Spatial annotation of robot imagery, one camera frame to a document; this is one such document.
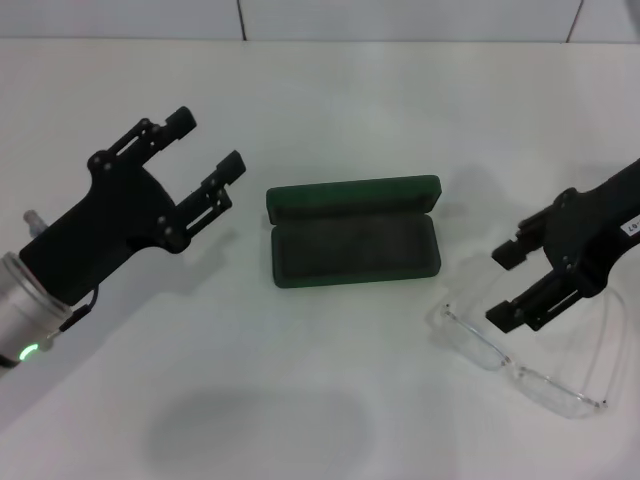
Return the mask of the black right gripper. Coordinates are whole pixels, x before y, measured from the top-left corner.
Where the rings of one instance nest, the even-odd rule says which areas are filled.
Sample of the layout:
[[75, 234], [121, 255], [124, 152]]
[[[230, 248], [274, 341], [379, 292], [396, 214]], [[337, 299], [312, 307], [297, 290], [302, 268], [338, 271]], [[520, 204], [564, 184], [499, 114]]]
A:
[[639, 244], [639, 163], [591, 190], [569, 188], [553, 204], [520, 221], [514, 240], [492, 252], [510, 271], [544, 247], [553, 270], [486, 312], [503, 333], [522, 325], [533, 331], [554, 320], [583, 295], [597, 295], [614, 264]]

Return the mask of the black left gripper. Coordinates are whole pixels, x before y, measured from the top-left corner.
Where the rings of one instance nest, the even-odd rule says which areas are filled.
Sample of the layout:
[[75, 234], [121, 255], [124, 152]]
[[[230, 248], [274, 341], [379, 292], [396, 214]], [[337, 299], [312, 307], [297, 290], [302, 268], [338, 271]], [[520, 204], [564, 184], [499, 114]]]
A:
[[157, 247], [178, 254], [232, 207], [226, 187], [246, 172], [237, 151], [177, 206], [144, 168], [196, 126], [186, 106], [163, 125], [143, 118], [107, 150], [116, 159], [89, 165], [86, 196], [19, 252], [50, 295], [75, 305], [138, 251]]

